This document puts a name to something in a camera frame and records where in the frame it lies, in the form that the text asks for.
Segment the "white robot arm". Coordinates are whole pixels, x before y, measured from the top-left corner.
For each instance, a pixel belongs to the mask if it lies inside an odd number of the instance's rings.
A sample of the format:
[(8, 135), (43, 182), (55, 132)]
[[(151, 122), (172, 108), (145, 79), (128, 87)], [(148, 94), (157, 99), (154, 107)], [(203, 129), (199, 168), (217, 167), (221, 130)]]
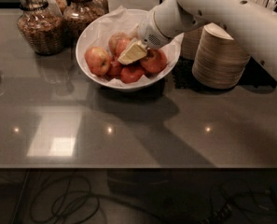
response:
[(223, 28), (277, 81), (277, 13), (251, 0), (165, 0), (134, 27), (150, 48), (213, 22)]

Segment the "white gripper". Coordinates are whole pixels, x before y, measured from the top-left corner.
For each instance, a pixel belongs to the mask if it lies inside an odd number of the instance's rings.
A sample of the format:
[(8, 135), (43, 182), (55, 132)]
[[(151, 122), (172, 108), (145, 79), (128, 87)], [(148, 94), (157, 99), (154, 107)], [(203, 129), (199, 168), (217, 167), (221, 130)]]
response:
[(127, 47), (121, 52), (118, 61), (128, 65), (137, 62), (147, 55), (147, 46), (152, 49), (160, 49), (171, 42), (158, 28), (155, 22), (155, 11), (150, 10), (142, 18), (138, 25), (138, 38), (133, 38)]

